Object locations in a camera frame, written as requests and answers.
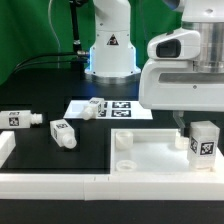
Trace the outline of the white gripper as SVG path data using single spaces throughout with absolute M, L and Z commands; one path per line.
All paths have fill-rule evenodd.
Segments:
M 175 110 L 181 136 L 183 111 L 224 112 L 224 74 L 195 71 L 200 52 L 198 31 L 179 28 L 159 35 L 148 43 L 149 59 L 140 77 L 139 103 L 152 110 Z

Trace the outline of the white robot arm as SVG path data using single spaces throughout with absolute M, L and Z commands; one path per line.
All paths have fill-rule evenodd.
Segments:
M 224 111 L 224 0 L 163 0 L 181 27 L 152 38 L 136 64 L 128 0 L 93 0 L 96 39 L 85 73 L 101 82 L 140 77 L 145 109 Z

